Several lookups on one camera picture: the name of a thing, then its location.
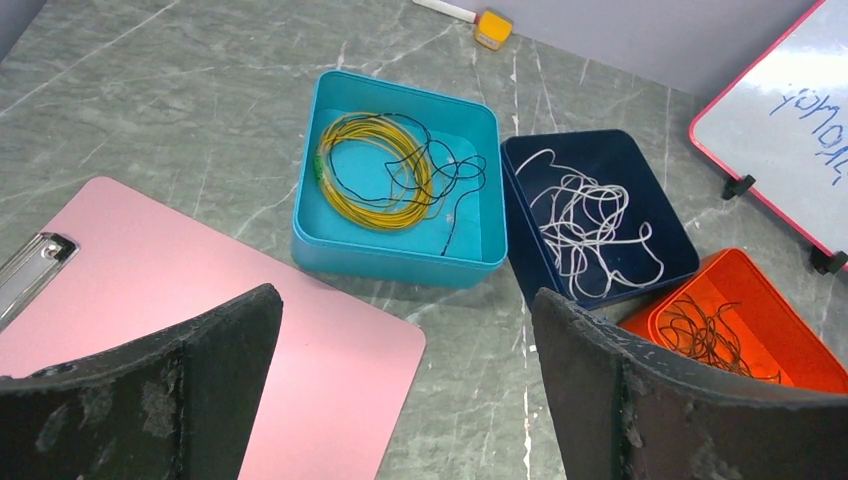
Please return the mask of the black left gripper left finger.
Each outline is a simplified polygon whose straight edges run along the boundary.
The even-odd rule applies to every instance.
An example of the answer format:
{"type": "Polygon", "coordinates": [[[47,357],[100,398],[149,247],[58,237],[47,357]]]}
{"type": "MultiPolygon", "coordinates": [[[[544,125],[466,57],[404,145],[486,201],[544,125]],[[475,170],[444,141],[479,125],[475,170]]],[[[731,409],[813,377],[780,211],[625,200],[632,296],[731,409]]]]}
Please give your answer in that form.
{"type": "Polygon", "coordinates": [[[5,479],[235,479],[279,336],[270,284],[115,348],[1,380],[5,479]]]}

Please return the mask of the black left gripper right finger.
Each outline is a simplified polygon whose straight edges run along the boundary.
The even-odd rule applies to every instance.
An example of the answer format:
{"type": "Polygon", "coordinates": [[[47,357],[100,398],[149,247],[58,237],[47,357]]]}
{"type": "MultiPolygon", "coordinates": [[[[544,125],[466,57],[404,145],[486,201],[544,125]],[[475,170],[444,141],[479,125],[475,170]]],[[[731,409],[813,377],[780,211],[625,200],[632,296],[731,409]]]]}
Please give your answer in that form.
{"type": "Polygon", "coordinates": [[[540,289],[531,308],[570,479],[843,479],[847,399],[677,355],[540,289]]]}

